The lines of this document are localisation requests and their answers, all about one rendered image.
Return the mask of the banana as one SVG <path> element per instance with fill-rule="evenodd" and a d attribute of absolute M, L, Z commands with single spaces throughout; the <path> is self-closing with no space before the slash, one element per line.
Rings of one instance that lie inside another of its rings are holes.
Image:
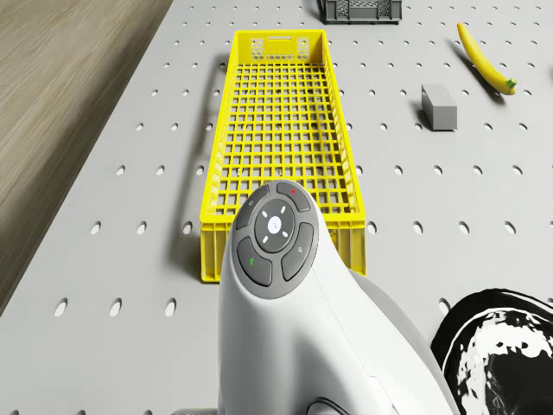
<path fill-rule="evenodd" d="M 498 93 L 514 95 L 517 81 L 513 78 L 507 79 L 490 63 L 465 24 L 458 22 L 457 29 L 467 56 L 485 81 Z"/>

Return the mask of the yellow basket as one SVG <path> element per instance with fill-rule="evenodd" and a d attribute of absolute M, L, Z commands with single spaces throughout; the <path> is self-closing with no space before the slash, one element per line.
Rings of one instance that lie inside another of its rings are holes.
<path fill-rule="evenodd" d="M 203 281 L 219 281 L 241 205 L 276 179 L 314 197 L 343 262 L 364 274 L 365 208 L 321 29 L 234 34 L 200 209 Z"/>

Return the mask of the black plate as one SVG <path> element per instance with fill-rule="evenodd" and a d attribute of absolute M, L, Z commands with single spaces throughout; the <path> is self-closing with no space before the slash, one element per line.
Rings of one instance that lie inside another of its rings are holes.
<path fill-rule="evenodd" d="M 431 350 L 461 415 L 553 415 L 553 303 L 507 289 L 462 298 Z"/>

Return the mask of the grey cube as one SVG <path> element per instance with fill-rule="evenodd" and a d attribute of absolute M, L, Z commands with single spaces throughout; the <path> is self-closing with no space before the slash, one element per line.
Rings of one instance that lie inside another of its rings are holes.
<path fill-rule="evenodd" d="M 422 84 L 422 108 L 434 131 L 457 129 L 457 105 L 443 84 Z"/>

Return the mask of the dark grey basket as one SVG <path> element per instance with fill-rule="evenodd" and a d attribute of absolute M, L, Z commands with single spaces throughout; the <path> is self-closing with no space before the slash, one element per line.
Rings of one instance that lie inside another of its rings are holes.
<path fill-rule="evenodd" d="M 399 23 L 402 0 L 317 0 L 324 23 Z"/>

